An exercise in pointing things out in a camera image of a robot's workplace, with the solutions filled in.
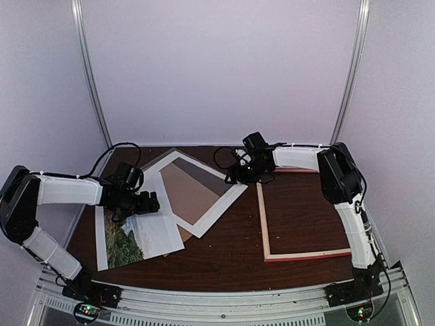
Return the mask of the clear acrylic sheet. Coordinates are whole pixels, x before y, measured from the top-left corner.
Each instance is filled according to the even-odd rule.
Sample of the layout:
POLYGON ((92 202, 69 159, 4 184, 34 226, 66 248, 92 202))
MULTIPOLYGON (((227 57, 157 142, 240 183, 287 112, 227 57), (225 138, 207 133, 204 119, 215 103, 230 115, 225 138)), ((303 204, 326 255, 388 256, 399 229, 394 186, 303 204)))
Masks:
POLYGON ((247 186, 225 182, 225 175, 209 165, 172 148, 143 166, 145 181, 155 181, 171 204, 186 207, 203 205, 209 209, 217 202, 233 203, 247 186))

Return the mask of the white mat board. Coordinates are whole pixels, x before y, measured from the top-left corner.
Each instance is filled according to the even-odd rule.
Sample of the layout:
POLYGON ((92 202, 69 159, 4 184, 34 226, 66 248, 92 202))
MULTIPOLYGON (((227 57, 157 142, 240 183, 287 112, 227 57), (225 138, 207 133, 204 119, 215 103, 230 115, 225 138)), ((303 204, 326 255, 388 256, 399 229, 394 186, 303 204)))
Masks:
POLYGON ((171 204, 166 197, 166 192, 162 188, 160 188, 158 192, 156 191, 155 181, 150 181, 148 183, 145 181, 141 189, 149 192, 156 192, 160 203, 160 212, 165 217, 171 218, 177 225, 180 225, 197 238, 202 237, 236 201, 235 200, 233 203, 219 201, 209 209, 206 209, 203 205, 188 205, 186 207, 176 206, 172 209, 171 204))

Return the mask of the pink wooden picture frame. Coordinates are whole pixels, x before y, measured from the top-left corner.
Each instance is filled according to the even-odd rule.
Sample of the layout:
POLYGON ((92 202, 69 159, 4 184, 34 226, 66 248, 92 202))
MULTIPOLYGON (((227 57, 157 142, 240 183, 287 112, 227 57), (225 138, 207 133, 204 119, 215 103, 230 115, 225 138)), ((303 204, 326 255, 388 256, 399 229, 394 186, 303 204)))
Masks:
POLYGON ((334 249, 326 251, 312 251, 304 253, 286 253, 286 254, 272 254, 271 242, 268 231, 268 221, 266 215, 266 205, 264 201, 264 192, 261 182, 256 183, 258 208, 260 215, 260 227, 262 236, 262 250, 264 262, 290 262, 290 261, 313 261, 318 259, 330 259, 335 257, 346 257, 351 255, 350 248, 334 249))

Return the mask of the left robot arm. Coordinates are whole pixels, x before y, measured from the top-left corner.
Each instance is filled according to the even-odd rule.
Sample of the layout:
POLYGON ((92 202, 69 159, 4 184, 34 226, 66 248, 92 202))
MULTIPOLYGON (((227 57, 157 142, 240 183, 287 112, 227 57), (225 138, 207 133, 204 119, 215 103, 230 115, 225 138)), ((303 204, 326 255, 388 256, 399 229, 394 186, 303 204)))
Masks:
POLYGON ((82 301, 90 302, 98 294, 90 272, 42 230, 37 209, 46 204, 102 206, 119 220, 156 213, 160 208, 157 195, 141 191, 143 182, 143 171, 126 162, 105 178, 32 172, 18 165, 1 188, 1 229, 9 241, 70 282, 72 292, 82 301))

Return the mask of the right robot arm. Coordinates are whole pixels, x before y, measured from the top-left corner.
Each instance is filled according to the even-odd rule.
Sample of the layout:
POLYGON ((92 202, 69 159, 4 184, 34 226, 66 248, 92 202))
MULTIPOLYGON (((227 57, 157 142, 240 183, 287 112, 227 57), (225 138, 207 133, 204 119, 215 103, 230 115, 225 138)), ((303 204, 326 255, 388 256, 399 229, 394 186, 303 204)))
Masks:
POLYGON ((264 173, 276 169, 299 168, 319 174, 321 192, 341 218, 350 246, 355 280, 349 283, 349 295, 364 299, 374 289, 381 267, 364 207, 367 183, 346 144, 269 144, 259 132, 246 136, 242 143, 230 149, 234 163, 226 167, 228 184, 258 183, 264 173))

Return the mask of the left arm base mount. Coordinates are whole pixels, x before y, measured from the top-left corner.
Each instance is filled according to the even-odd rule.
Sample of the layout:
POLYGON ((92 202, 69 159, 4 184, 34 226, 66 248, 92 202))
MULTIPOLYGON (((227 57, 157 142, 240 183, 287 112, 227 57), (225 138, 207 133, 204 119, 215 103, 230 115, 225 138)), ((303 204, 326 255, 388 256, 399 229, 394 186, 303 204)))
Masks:
POLYGON ((73 317, 81 325, 95 322, 108 308, 117 308, 122 290, 115 285, 98 283, 92 279, 87 267, 82 267, 72 279, 62 274, 57 276, 64 283, 62 295, 77 300, 73 308, 73 317))

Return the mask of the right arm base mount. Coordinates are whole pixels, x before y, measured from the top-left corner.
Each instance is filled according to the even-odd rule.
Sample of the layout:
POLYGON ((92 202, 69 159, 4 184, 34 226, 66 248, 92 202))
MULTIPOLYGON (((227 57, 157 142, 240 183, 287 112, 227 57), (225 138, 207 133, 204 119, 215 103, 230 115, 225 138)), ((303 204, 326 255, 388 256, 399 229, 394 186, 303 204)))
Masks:
POLYGON ((375 315, 372 299, 383 294, 378 264, 368 269, 352 268, 353 280, 343 283, 331 283, 324 288, 329 307, 346 307, 347 316, 354 322, 368 322, 375 315))

